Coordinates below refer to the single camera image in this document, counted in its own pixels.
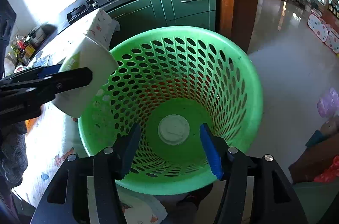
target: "tiled floor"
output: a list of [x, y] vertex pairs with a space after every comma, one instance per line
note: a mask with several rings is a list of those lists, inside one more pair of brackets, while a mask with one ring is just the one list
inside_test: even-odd
[[[339, 58], [307, 26], [308, 15], [280, 0], [259, 0], [248, 52], [264, 96], [261, 126], [248, 155], [271, 154], [288, 177], [289, 165], [325, 121], [317, 111], [319, 96], [331, 86], [339, 89]], [[213, 222], [222, 188], [221, 182], [215, 185], [195, 224]], [[243, 219], [248, 215], [246, 207]]]

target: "basket bottom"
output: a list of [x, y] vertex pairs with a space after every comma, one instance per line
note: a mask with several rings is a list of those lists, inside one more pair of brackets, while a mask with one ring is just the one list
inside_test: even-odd
[[[184, 117], [189, 123], [189, 135], [179, 145], [169, 145], [158, 135], [161, 120], [173, 114]], [[199, 135], [200, 125], [204, 122], [212, 127], [211, 117], [201, 104], [191, 99], [171, 99], [153, 110], [147, 121], [146, 136], [150, 147], [162, 159], [176, 165], [200, 165], [206, 159]]]

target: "metal bolt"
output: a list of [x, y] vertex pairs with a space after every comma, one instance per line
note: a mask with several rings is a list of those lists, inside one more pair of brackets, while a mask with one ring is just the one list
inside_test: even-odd
[[71, 155], [68, 155], [67, 160], [71, 162], [71, 161], [74, 161], [76, 158], [77, 156], [75, 154], [71, 154]]
[[35, 90], [36, 89], [36, 87], [31, 87], [31, 88], [29, 88], [29, 89], [26, 89], [26, 92], [30, 92], [30, 91], [33, 91], [33, 90]]
[[104, 149], [104, 153], [105, 154], [111, 154], [113, 152], [113, 149], [111, 148], [111, 147], [106, 147], [105, 149]]
[[228, 152], [231, 154], [236, 154], [238, 152], [238, 149], [236, 147], [229, 147]]
[[265, 158], [266, 161], [269, 161], [269, 162], [273, 161], [272, 155], [266, 154], [264, 158]]

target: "brown box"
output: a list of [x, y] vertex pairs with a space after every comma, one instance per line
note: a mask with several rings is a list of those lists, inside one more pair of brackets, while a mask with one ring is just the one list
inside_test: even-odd
[[339, 155], [339, 134], [306, 149], [300, 158], [289, 166], [293, 182], [313, 181], [317, 175], [332, 165], [336, 155]]

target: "drawer handle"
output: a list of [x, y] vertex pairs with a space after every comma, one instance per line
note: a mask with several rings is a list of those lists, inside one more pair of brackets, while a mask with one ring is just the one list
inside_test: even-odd
[[118, 15], [118, 16], [116, 16], [116, 17], [113, 17], [113, 19], [120, 18], [120, 17], [124, 16], [125, 14], [126, 14], [126, 13], [123, 13], [123, 14], [121, 14], [121, 15]]
[[182, 0], [181, 3], [188, 3], [188, 2], [193, 2], [193, 1], [198, 1], [198, 0], [187, 0], [187, 1]]

